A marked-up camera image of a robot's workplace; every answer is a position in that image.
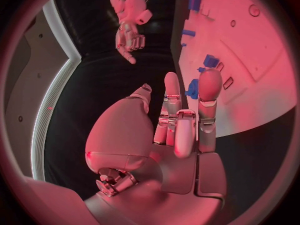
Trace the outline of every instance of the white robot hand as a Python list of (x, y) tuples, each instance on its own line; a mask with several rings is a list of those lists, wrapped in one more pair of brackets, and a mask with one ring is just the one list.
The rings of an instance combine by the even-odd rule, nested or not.
[(145, 0), (110, 0), (120, 27), (115, 36), (115, 48), (131, 64), (136, 63), (130, 52), (145, 46), (145, 36), (138, 33), (137, 25), (143, 25), (152, 17)]

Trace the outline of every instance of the circular hole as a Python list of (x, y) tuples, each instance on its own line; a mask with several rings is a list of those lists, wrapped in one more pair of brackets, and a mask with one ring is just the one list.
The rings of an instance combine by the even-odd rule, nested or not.
[(256, 5), (252, 4), (249, 7), (249, 13), (253, 17), (258, 17), (261, 14), (261, 11), (260, 11), (260, 9)]

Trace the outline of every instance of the blue object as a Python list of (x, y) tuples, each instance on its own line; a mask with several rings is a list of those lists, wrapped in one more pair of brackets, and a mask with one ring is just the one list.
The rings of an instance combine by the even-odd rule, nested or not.
[(188, 9), (199, 12), (201, 0), (188, 0)]
[(213, 55), (207, 54), (203, 64), (207, 68), (215, 68), (218, 65), (219, 61), (220, 60)]
[(193, 79), (188, 85), (188, 90), (185, 91), (186, 96), (190, 96), (192, 99), (198, 99), (198, 79)]
[(185, 30), (185, 29), (182, 30), (182, 34), (189, 35), (189, 36), (192, 36), (192, 37), (196, 36), (196, 32), (195, 31)]
[(199, 73), (203, 73), (205, 71), (205, 67), (199, 67), (197, 70), (199, 71)]

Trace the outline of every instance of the curved light strip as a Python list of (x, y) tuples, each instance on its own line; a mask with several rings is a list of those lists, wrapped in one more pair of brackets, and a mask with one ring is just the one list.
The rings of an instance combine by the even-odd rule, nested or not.
[(44, 5), (43, 12), (56, 40), (69, 59), (51, 82), (41, 102), (34, 123), (31, 140), (31, 171), (33, 178), (41, 181), (45, 181), (44, 148), (53, 109), (67, 81), (81, 62), (81, 55), (60, 18), (54, 0), (50, 0)]

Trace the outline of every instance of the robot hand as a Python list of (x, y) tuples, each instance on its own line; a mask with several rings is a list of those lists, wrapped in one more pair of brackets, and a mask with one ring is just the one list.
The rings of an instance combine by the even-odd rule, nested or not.
[(145, 46), (145, 36), (138, 33), (137, 25), (143, 25), (152, 17), (145, 0), (110, 0), (120, 27), (115, 36), (115, 48), (131, 64), (136, 63), (130, 52)]

